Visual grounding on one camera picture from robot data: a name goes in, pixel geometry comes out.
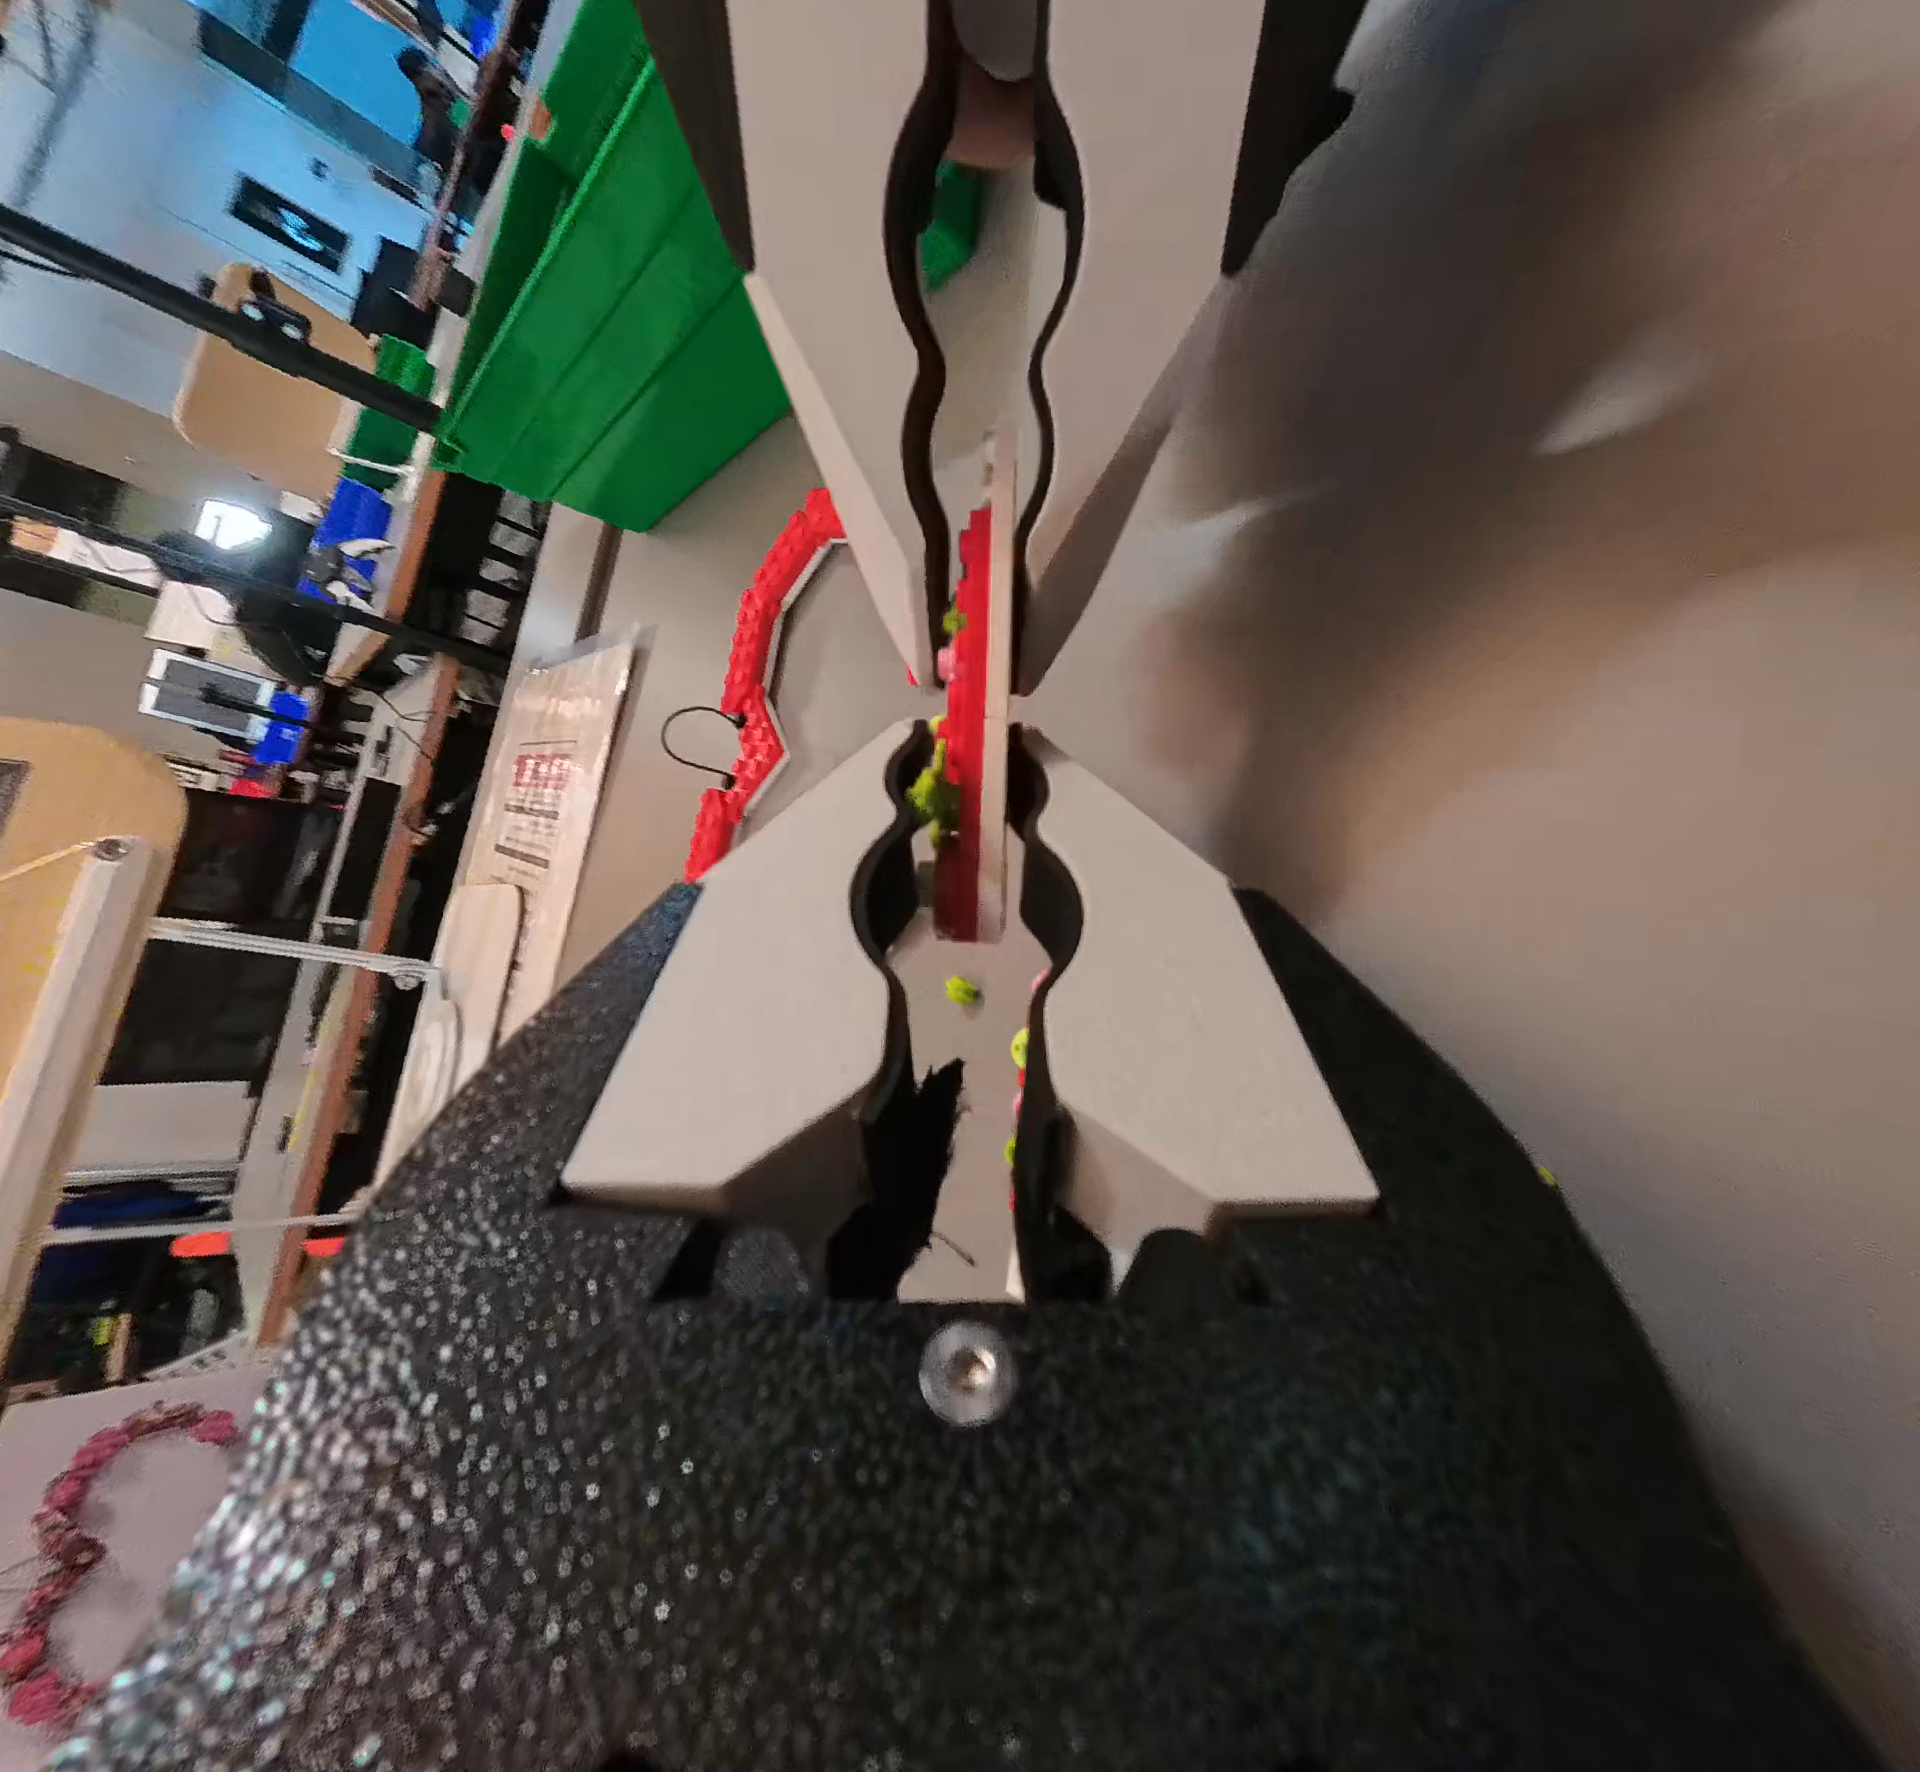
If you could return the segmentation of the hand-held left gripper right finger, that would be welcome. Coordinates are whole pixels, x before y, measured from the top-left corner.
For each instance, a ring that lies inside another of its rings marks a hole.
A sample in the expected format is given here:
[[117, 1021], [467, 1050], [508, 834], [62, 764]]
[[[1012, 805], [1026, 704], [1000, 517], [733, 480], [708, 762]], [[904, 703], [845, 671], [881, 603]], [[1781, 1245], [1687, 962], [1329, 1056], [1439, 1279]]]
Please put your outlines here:
[[1065, 872], [1047, 1079], [1070, 1123], [1061, 1198], [1100, 1239], [1241, 1216], [1360, 1214], [1379, 1188], [1228, 878], [1054, 742], [1022, 891]]

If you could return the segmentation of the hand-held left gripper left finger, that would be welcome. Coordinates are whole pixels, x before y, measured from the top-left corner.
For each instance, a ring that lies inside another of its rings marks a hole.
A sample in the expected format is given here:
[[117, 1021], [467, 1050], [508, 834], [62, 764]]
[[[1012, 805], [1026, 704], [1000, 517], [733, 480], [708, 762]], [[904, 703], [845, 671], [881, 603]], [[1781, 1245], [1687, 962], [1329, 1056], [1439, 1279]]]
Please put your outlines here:
[[696, 887], [564, 1165], [573, 1201], [844, 1221], [866, 1133], [909, 1079], [892, 951], [920, 907], [920, 725], [841, 762]]

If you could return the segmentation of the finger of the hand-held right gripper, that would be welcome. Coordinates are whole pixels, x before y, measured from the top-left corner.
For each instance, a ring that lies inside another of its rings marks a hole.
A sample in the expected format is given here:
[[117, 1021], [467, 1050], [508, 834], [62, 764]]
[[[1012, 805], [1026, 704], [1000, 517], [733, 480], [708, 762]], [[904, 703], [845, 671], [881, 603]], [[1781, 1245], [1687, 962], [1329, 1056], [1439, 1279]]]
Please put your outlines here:
[[1084, 619], [1213, 325], [1265, 0], [1042, 0], [1040, 166], [1065, 215], [1061, 293], [1026, 369], [1014, 689]]
[[860, 574], [932, 683], [950, 521], [930, 463], [947, 363], [920, 234], [958, 105], [945, 0], [726, 0], [748, 295]]

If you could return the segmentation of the red and tan lego assembly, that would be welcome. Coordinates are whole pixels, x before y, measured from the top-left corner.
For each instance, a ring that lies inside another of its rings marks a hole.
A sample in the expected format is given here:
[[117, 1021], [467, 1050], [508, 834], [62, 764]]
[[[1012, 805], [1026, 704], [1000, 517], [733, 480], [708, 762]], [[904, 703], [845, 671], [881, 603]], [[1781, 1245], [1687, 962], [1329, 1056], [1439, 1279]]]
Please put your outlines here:
[[1007, 924], [1018, 440], [1000, 427], [980, 451], [980, 499], [958, 545], [958, 583], [941, 647], [945, 708], [909, 788], [930, 847], [930, 914], [940, 938], [999, 943]]

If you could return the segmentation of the green lego piece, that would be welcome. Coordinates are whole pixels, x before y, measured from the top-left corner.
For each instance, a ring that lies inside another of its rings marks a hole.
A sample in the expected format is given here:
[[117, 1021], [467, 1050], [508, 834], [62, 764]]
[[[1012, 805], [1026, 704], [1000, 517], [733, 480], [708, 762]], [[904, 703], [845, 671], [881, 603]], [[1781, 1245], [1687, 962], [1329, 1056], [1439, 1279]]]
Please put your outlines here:
[[958, 161], [944, 161], [932, 182], [930, 209], [919, 238], [922, 290], [927, 296], [947, 285], [974, 258], [989, 200], [981, 171]]

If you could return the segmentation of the person's right hand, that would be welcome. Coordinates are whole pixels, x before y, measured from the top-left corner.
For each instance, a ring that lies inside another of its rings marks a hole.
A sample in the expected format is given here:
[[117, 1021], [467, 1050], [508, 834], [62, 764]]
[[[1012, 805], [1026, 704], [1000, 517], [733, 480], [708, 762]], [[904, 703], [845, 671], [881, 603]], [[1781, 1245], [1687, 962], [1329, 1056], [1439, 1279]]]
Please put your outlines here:
[[1029, 163], [1032, 154], [1032, 78], [1000, 80], [964, 52], [945, 157], [975, 171], [1005, 174]]

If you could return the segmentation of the large green plastic bin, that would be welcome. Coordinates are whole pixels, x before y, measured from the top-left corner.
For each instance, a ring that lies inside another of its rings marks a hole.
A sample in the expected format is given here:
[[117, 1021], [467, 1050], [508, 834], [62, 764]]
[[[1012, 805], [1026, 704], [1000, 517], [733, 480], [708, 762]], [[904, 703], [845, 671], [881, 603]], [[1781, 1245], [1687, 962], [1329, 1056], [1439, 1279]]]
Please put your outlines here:
[[580, 0], [541, 105], [437, 466], [644, 536], [790, 400], [632, 0]]

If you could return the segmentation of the white board with round mark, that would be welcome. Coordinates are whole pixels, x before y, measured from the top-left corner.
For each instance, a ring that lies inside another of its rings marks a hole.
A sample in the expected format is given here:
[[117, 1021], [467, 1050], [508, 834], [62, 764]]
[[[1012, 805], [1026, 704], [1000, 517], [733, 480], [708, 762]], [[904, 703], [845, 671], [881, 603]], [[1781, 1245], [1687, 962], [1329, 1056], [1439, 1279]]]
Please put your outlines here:
[[460, 887], [447, 902], [407, 1043], [400, 1084], [372, 1187], [385, 1188], [400, 1159], [494, 1054], [523, 924], [513, 885]]

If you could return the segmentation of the white instruction sheet red label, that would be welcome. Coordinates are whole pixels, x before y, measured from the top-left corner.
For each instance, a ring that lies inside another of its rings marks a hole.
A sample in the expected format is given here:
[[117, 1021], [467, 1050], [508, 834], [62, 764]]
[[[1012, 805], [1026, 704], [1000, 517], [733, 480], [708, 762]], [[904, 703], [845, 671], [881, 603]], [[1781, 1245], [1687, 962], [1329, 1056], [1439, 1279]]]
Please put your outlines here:
[[541, 655], [507, 689], [457, 887], [573, 897], [651, 634], [601, 634]]

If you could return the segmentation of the blue storage bins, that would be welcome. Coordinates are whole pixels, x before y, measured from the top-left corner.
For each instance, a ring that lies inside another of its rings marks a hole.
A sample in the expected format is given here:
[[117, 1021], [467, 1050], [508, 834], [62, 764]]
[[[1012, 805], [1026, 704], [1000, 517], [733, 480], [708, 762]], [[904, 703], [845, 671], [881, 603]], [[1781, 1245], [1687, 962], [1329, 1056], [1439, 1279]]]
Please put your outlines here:
[[381, 567], [394, 545], [393, 521], [385, 490], [342, 476], [307, 543], [301, 595], [372, 612]]

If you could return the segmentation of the black metal pole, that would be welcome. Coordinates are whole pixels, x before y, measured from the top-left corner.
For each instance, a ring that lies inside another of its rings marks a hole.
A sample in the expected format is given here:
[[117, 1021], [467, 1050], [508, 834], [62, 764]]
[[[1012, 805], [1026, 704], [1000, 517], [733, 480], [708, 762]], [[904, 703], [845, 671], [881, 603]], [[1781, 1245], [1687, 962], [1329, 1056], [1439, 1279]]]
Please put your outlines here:
[[12, 262], [24, 259], [38, 269], [126, 296], [261, 366], [372, 408], [416, 434], [432, 438], [440, 430], [444, 412], [427, 394], [409, 392], [373, 367], [349, 363], [321, 349], [313, 340], [313, 323], [278, 296], [253, 293], [250, 303], [226, 308], [210, 296], [91, 248], [8, 205], [3, 206], [3, 245], [4, 258]]

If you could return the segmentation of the white table leg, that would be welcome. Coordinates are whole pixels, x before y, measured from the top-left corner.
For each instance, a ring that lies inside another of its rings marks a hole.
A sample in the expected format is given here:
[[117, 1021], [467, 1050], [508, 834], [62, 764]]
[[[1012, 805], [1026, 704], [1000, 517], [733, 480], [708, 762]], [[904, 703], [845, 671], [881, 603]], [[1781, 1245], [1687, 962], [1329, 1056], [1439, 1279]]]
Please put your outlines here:
[[153, 841], [112, 834], [4, 873], [3, 1351], [156, 916]]

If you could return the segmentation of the beige round table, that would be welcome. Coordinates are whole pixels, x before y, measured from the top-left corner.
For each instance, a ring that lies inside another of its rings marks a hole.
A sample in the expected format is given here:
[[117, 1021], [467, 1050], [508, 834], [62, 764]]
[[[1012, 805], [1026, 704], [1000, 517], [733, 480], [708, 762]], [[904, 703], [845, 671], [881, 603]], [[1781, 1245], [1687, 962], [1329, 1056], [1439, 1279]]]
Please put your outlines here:
[[100, 728], [4, 718], [3, 837], [3, 1080], [4, 973], [20, 959], [4, 920], [4, 873], [62, 847], [112, 834], [156, 846], [156, 908], [173, 870], [186, 825], [186, 796], [167, 764], [144, 745]]

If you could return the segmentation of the red lego arc frame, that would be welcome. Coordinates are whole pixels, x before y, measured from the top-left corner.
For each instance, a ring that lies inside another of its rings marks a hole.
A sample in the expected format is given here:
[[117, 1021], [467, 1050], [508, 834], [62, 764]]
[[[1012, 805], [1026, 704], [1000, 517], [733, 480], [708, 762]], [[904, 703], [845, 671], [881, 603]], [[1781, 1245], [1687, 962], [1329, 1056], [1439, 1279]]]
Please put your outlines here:
[[775, 666], [787, 623], [828, 554], [848, 536], [828, 489], [809, 493], [741, 593], [718, 714], [737, 733], [725, 787], [705, 790], [684, 880], [699, 883], [740, 840], [741, 827], [789, 764], [790, 748], [773, 708]]

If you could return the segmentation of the white metal rail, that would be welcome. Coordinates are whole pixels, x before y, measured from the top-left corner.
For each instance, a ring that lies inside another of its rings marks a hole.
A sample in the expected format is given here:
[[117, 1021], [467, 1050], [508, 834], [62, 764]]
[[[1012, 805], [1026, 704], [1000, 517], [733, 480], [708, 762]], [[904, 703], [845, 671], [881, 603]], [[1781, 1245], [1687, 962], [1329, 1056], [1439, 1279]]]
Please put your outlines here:
[[412, 959], [309, 940], [281, 940], [207, 920], [156, 919], [149, 924], [147, 940], [149, 943], [181, 943], [296, 963], [333, 966], [372, 973], [400, 989], [419, 989], [446, 996], [446, 969], [432, 959]]

